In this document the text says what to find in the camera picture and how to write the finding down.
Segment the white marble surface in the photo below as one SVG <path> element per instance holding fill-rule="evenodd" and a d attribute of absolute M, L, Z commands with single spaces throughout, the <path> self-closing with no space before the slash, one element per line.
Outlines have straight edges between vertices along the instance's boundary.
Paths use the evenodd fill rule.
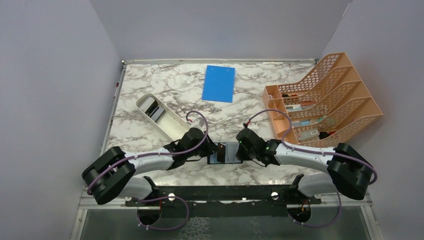
<path fill-rule="evenodd" d="M 262 93 L 267 85 L 294 83 L 301 80 L 312 63 L 244 63 L 209 64 L 235 68 L 232 103 L 202 100 L 205 71 L 208 64 L 130 64 L 127 66 L 117 108 L 110 130 L 108 148 L 121 146 L 126 152 L 154 150 L 170 141 L 145 120 L 136 108 L 136 100 L 153 93 L 181 118 L 189 110 L 202 112 L 209 122 L 209 135 L 214 142 L 235 142 L 242 123 L 264 109 Z M 264 113 L 254 119 L 259 134 L 272 138 Z M 314 170 L 294 166 L 261 167 L 251 161 L 242 164 L 208 165 L 206 159 L 188 162 L 169 171 L 144 173 L 158 186 L 259 185 L 290 184 L 297 174 Z"/>

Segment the blue paper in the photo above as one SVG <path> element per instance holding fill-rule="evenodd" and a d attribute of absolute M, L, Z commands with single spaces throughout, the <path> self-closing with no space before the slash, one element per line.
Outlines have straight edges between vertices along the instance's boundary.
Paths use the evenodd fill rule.
<path fill-rule="evenodd" d="M 236 69 L 234 67 L 208 65 L 201 99 L 232 103 L 235 77 Z"/>

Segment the white tray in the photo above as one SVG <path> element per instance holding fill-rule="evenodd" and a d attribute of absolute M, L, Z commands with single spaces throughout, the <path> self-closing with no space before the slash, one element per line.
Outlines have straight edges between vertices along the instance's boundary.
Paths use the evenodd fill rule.
<path fill-rule="evenodd" d="M 165 109 L 165 113 L 159 118 L 157 122 L 153 121 L 147 114 L 145 114 L 140 106 L 142 102 L 147 98 L 152 97 L 156 99 L 159 107 Z M 136 102 L 138 110 L 140 110 L 141 115 L 145 117 L 153 126 L 156 127 L 163 135 L 165 135 L 169 140 L 176 141 L 183 137 L 183 135 L 189 131 L 189 124 L 179 117 L 174 111 L 167 107 L 161 100 L 159 100 L 153 93 L 146 93 L 140 97 Z"/>

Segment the table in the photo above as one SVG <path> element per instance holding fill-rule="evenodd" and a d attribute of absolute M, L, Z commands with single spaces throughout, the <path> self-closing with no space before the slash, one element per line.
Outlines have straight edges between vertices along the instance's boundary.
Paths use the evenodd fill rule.
<path fill-rule="evenodd" d="M 118 96 L 107 148 L 120 146 L 125 152 L 158 149 L 170 142 L 140 114 L 136 100 L 153 93 L 185 119 L 190 110 L 202 112 L 214 142 L 235 142 L 248 118 L 264 109 L 262 93 L 267 85 L 300 81 L 314 63 L 220 63 L 235 68 L 232 103 L 202 100 L 206 63 L 129 64 Z M 266 113 L 253 121 L 265 140 L 273 137 Z M 261 167 L 254 162 L 208 165 L 207 160 L 189 162 L 169 171 L 144 173 L 158 186 L 272 185 L 291 184 L 296 175 L 315 170 L 294 165 Z"/>

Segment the metal frame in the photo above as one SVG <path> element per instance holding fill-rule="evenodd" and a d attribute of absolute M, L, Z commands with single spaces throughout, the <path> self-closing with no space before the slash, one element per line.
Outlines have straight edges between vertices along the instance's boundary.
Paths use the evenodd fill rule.
<path fill-rule="evenodd" d="M 231 64 L 240 64 L 240 63 L 251 63 L 251 64 L 272 64 L 272 63 L 312 63 L 316 64 L 317 60 L 310 59 L 152 59 L 152 60 L 123 60 L 122 61 L 122 71 L 120 78 L 118 80 L 118 88 L 116 91 L 116 97 L 113 101 L 112 109 L 110 112 L 108 125 L 104 134 L 104 139 L 100 148 L 100 156 L 105 152 L 109 134 L 111 132 L 111 127 L 113 123 L 113 118 L 117 109 L 118 99 L 121 93 L 121 89 L 124 82 L 125 72 L 127 70 L 128 64 L 212 64 L 212 63 L 231 63 Z M 110 209 L 140 209 L 140 210 L 158 210 L 157 206 L 125 206 L 126 200 L 124 198 L 116 198 L 111 202 L 98 205 L 95 199 L 92 196 L 89 196 L 86 191 L 87 188 L 84 187 L 82 190 L 81 198 L 78 204 L 78 210 L 76 213 L 76 218 L 73 226 L 73 230 L 70 236 L 71 240 L 79 240 L 81 239 L 81 235 L 83 233 L 84 224 L 87 217 L 88 210 L 110 210 Z M 321 199 L 321 204 L 313 204 L 312 208 L 320 208 L 320 207 L 336 207 L 339 205 L 339 200 L 336 194 L 323 194 L 315 196 Z M 370 238 L 372 240 L 383 240 L 382 234 L 379 229 L 379 225 L 374 217 L 374 212 L 372 210 L 373 202 L 369 194 L 367 194 L 364 200 L 352 200 L 341 195 L 342 205 L 345 206 L 360 206 L 362 210 L 362 214 L 365 220 L 365 224 L 367 226 Z M 287 207 L 299 207 L 300 205 L 287 205 Z"/>

